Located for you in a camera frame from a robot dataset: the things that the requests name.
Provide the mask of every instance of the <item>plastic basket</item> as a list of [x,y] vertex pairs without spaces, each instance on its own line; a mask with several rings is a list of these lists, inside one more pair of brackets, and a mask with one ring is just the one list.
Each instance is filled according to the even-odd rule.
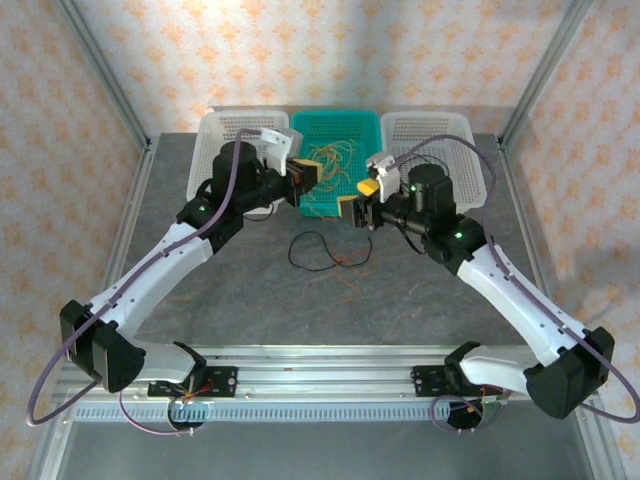
[[[277,110],[226,110],[211,112],[200,120],[200,128],[193,150],[189,182],[187,184],[187,200],[195,197],[198,187],[211,177],[213,159],[220,153],[220,147],[235,140],[241,128],[288,128],[289,116]],[[242,137],[256,147],[258,158],[264,158],[268,144],[258,136]],[[257,208],[250,213],[266,214],[270,208]]]
[[[464,115],[458,113],[390,112],[382,116],[381,123],[383,150],[396,158],[418,142],[433,135],[445,133],[457,135],[475,145],[469,121]],[[475,153],[453,140],[431,143],[421,148],[418,153],[433,155],[446,164],[453,182],[453,197],[458,213],[484,205],[487,190],[480,162]],[[423,161],[416,159],[404,164],[400,171],[401,181],[407,183],[411,167]]]
[[351,182],[341,180],[331,192],[311,191],[300,202],[299,211],[307,217],[337,217],[337,198],[357,195],[357,184],[368,177],[366,161],[382,149],[380,119],[375,112],[354,110],[312,110],[291,117],[291,128],[303,135],[300,157],[308,158],[314,147],[340,140],[351,141],[355,151],[346,170]]

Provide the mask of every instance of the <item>floral wall pattern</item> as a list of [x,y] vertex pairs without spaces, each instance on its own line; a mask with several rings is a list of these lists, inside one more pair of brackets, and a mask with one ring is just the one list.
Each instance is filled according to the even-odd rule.
[[[614,363],[640,388],[640,10],[596,1],[510,159],[556,302],[616,338]],[[630,416],[610,380],[607,410]],[[629,478],[640,428],[613,424]]]
[[140,151],[52,2],[2,2],[0,50],[0,476],[17,479],[58,313],[97,293]]
[[219,106],[419,106],[502,131],[568,0],[80,0],[151,135]]

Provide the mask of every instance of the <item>metal frame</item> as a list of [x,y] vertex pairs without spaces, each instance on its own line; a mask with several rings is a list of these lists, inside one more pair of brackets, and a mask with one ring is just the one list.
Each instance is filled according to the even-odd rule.
[[[231,346],[197,348],[208,362],[239,367],[235,398],[205,402],[197,418],[215,421],[426,421],[429,399],[417,399],[411,368],[441,365],[452,346]],[[504,352],[526,346],[494,347]],[[54,395],[56,404],[87,383],[65,364]],[[167,400],[148,398],[146,385],[124,391],[127,411],[139,421],[164,422]],[[513,395],[509,401],[529,401]],[[591,403],[599,402],[597,398]],[[436,406],[448,416],[448,402]],[[579,429],[596,479],[624,478],[611,434],[601,419],[579,409]],[[57,477],[65,441],[75,422],[122,422],[113,394],[95,388],[65,415],[51,422],[40,441],[29,478]]]
[[118,113],[124,120],[131,133],[133,139],[144,148],[148,144],[148,137],[145,133],[144,127],[135,111],[131,107],[131,103],[127,99],[124,90],[118,83],[107,59],[100,49],[98,42],[89,30],[87,22],[85,22],[80,9],[73,0],[54,0],[54,3],[58,7],[62,18],[67,22],[71,31],[78,39],[78,43],[82,47],[82,50],[87,55],[87,59],[93,70],[98,75],[98,78],[102,82],[102,85],[107,90],[107,94],[113,101],[114,106],[118,110]]
[[592,3],[593,0],[574,0],[569,6],[500,136],[499,143],[505,151],[508,151],[515,142],[520,129],[529,117],[529,112],[573,39],[576,30],[582,24],[582,20]]
[[509,156],[507,152],[500,147],[499,142],[498,147],[500,163],[502,164],[502,168],[504,168],[505,176],[507,178],[507,185],[509,186],[509,191],[511,192],[511,197],[513,198],[513,203],[516,209],[516,216],[518,217],[520,230],[522,230],[524,246],[527,249],[527,255],[529,256],[529,262],[531,263],[531,269],[533,270],[533,278],[535,284],[542,293],[544,293],[546,296],[549,296],[549,291],[547,289],[546,283],[544,281],[544,276],[542,275],[542,270],[540,268],[538,254],[536,252],[536,249],[533,247],[531,225],[529,224],[529,220],[527,219],[527,216],[524,212],[524,207],[522,206],[522,202],[520,200],[520,193],[518,192],[516,182],[513,178],[513,170],[511,169]]
[[158,149],[158,141],[159,137],[152,138],[149,145],[145,145],[140,152],[138,165],[131,180],[129,192],[127,193],[127,201],[122,210],[120,221],[118,222],[115,242],[109,255],[109,261],[104,278],[102,279],[100,291],[104,291],[109,285],[113,285],[122,276],[127,251],[129,250],[138,212],[140,211],[144,191],[147,186],[147,181],[149,180],[149,173],[151,172],[153,159]]

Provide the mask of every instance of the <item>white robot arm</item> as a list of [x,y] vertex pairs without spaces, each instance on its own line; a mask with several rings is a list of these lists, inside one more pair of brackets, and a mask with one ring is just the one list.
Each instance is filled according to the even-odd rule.
[[[268,142],[264,164],[255,148],[242,143],[237,180],[231,204],[207,231],[197,235],[221,204],[228,187],[233,143],[224,145],[214,161],[212,177],[178,214],[160,242],[129,273],[87,305],[70,301],[60,313],[63,340],[67,340],[96,312],[106,313],[73,342],[69,357],[109,392],[118,392],[133,381],[166,381],[191,387],[206,381],[198,370],[206,365],[191,348],[155,344],[135,339],[149,313],[193,269],[209,260],[243,226],[243,214],[284,199],[298,206],[321,177],[321,165],[293,160],[301,135],[293,130],[260,130]],[[169,248],[180,243],[178,248]],[[113,301],[114,292],[123,291]]]
[[[368,166],[371,178],[358,186],[362,195],[338,199],[343,219],[355,227],[397,227],[416,252],[488,300],[531,348],[505,356],[475,342],[462,345],[445,360],[449,393],[465,385],[494,385],[529,395],[548,415],[565,418],[607,380],[608,370],[579,340],[610,361],[611,335],[604,328],[589,331],[559,309],[488,240],[480,224],[456,214],[453,185],[440,166],[412,168],[405,194],[399,193],[393,157],[379,153]],[[420,236],[424,250],[407,232]]]

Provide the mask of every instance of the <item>gray table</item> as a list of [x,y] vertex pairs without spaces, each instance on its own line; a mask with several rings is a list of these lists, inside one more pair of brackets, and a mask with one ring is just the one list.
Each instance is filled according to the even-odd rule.
[[[185,204],[195,134],[163,134],[126,259],[137,263],[164,235]],[[495,138],[479,135],[500,178],[491,215],[493,233],[531,278],[531,266]],[[478,212],[470,212],[478,217]],[[287,261],[295,235],[321,232],[336,255],[357,256],[373,240],[371,261],[359,269],[310,273]],[[314,238],[297,244],[298,261],[326,265]],[[356,230],[341,221],[302,217],[283,205],[268,221],[245,222],[214,258],[188,275],[152,312],[139,337],[189,344],[455,345],[522,343],[479,294],[393,228]]]

